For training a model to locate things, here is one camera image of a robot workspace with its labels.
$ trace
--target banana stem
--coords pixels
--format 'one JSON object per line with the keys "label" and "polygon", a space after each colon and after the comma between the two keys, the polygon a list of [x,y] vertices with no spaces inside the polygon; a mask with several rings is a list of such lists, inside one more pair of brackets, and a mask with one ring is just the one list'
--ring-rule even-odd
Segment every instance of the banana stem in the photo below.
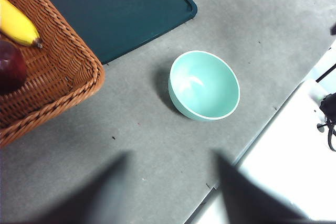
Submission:
{"label": "banana stem", "polygon": [[42,40],[41,38],[36,38],[33,40],[33,46],[34,47],[38,47],[39,49],[42,49],[43,45],[42,45]]}

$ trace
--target bowl rim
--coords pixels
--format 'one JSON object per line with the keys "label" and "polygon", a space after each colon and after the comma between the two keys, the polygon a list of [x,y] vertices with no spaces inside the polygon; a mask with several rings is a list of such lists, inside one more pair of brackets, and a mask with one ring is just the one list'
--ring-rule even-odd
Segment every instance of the bowl rim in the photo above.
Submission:
{"label": "bowl rim", "polygon": [[[181,58],[182,58],[183,56],[185,56],[185,55],[188,55],[188,54],[191,54],[191,53],[194,53],[194,52],[201,52],[201,53],[210,55],[210,56],[212,56],[212,57],[218,59],[219,61],[221,61],[221,62],[222,62],[222,63],[223,63],[223,64],[230,70],[231,74],[232,74],[233,77],[235,78],[235,81],[236,81],[236,83],[237,83],[237,87],[238,87],[238,99],[237,99],[236,104],[235,104],[235,106],[233,107],[233,109],[231,109],[231,111],[228,112],[228,113],[226,113],[225,115],[218,116],[218,117],[210,117],[210,116],[201,115],[201,114],[199,114],[199,113],[193,111],[192,109],[190,109],[190,108],[189,108],[184,102],[182,102],[182,101],[178,98],[178,96],[176,95],[175,89],[174,89],[174,87],[173,87],[173,85],[172,85],[172,81],[171,81],[172,71],[173,71],[173,69],[174,69],[174,67],[175,67],[175,65],[176,65],[176,63],[178,62],[179,59],[181,59]],[[207,52],[207,51],[192,50],[192,51],[184,52],[183,54],[181,54],[180,56],[178,56],[178,57],[174,60],[172,66],[171,66],[171,68],[170,68],[170,72],[169,72],[169,82],[170,82],[170,86],[171,86],[171,88],[172,88],[172,90],[173,90],[173,92],[174,92],[174,94],[175,94],[175,97],[176,97],[176,99],[179,101],[179,103],[180,103],[183,107],[185,107],[190,113],[192,113],[193,115],[198,116],[199,118],[202,118],[202,119],[206,119],[206,120],[219,120],[219,119],[226,118],[226,117],[228,117],[229,115],[231,115],[231,114],[236,110],[236,108],[238,107],[238,104],[239,104],[239,102],[240,102],[240,85],[239,85],[237,76],[236,76],[235,73],[233,72],[232,68],[231,68],[231,67],[230,67],[224,60],[222,60],[220,57],[218,57],[218,56],[216,56],[216,55],[214,55],[214,54],[212,54],[212,53],[210,53],[210,52]]]}

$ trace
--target black cable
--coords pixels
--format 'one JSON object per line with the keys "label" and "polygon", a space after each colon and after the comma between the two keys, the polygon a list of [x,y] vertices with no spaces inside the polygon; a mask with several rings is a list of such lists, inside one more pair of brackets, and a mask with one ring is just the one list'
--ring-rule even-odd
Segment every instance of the black cable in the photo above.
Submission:
{"label": "black cable", "polygon": [[320,82],[324,77],[326,77],[328,74],[330,74],[330,72],[332,70],[334,70],[336,68],[336,64],[334,66],[332,66],[331,68],[329,68],[323,75],[321,75],[316,82]]}
{"label": "black cable", "polygon": [[336,132],[335,132],[335,129],[334,129],[335,124],[336,124],[336,122],[331,122],[330,119],[327,118],[327,126],[329,128],[329,131],[328,131],[328,145],[329,145],[329,148],[334,152],[336,152],[336,150],[332,146],[331,138],[332,138],[333,135],[336,136]]}

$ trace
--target wicker basket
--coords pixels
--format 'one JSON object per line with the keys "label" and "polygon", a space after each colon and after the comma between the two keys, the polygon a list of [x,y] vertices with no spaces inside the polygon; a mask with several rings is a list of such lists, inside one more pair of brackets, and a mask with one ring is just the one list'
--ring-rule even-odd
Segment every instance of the wicker basket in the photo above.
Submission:
{"label": "wicker basket", "polygon": [[19,90],[0,95],[0,147],[93,95],[104,82],[100,61],[49,0],[9,1],[35,24],[44,43],[43,49],[16,44],[28,78]]}

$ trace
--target basket rim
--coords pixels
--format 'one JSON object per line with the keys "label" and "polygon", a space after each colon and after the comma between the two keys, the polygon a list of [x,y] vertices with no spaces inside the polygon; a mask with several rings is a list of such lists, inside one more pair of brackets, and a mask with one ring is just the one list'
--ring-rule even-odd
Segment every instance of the basket rim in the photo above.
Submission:
{"label": "basket rim", "polygon": [[0,129],[0,148],[95,94],[102,87],[105,80],[105,72],[101,62],[92,50],[85,44],[82,38],[67,23],[62,14],[56,9],[50,0],[38,1],[44,5],[44,9],[47,12],[50,12],[51,18],[57,22],[58,27],[64,31],[69,39],[80,51],[82,51],[88,62],[90,62],[93,70],[92,78],[90,78],[81,87],[72,90],[53,102],[43,105],[38,110],[27,114],[24,118],[16,120],[7,127]]}

